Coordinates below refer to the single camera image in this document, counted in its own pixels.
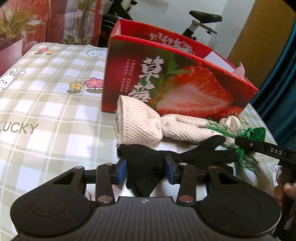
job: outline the red box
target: red box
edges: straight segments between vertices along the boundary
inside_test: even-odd
[[[218,120],[238,116],[258,92],[247,78],[232,74],[235,67],[211,48],[165,29],[120,19],[108,47],[105,112],[115,112],[119,95],[129,95],[160,115]]]

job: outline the tablecloth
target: tablecloth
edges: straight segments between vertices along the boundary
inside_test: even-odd
[[[17,234],[9,211],[19,196],[74,166],[95,169],[117,162],[115,114],[100,110],[106,55],[107,49],[90,45],[40,43],[0,78],[1,241]],[[246,129],[266,128],[250,104],[240,119]],[[266,141],[276,143],[268,129]],[[151,147],[180,153],[195,145],[164,138]],[[278,161],[255,157],[259,177],[246,173],[252,185],[272,195]],[[88,189],[92,194],[93,187]],[[124,187],[115,189],[127,193]],[[154,195],[161,193],[158,189]],[[170,190],[176,196],[178,186]],[[205,195],[198,189],[199,200]]]

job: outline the wooden door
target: wooden door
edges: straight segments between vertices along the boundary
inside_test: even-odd
[[[228,56],[259,88],[277,62],[295,21],[295,12],[283,0],[256,0],[246,24]]]

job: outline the sliced strawberry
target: sliced strawberry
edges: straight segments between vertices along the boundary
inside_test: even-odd
[[[215,114],[215,115],[212,115],[210,118],[213,120],[213,121],[219,121],[220,119],[222,118],[227,118],[228,116],[230,115],[234,115],[234,116],[239,116],[239,114],[243,111],[244,109],[241,108],[240,106],[231,106],[230,108],[218,113],[218,114]]]
[[[201,66],[183,69],[191,72],[169,79],[170,88],[157,104],[160,115],[173,113],[207,118],[231,106],[231,95],[209,69]]]

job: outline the white knit glove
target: white knit glove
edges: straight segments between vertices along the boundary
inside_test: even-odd
[[[178,114],[160,117],[142,101],[121,95],[117,102],[115,134],[117,144],[151,145],[161,141],[163,136],[200,144],[211,136],[222,135],[205,128],[208,123],[206,119]],[[241,122],[235,116],[222,118],[220,123],[235,135],[242,131]],[[225,144],[234,145],[234,139],[227,138]]]

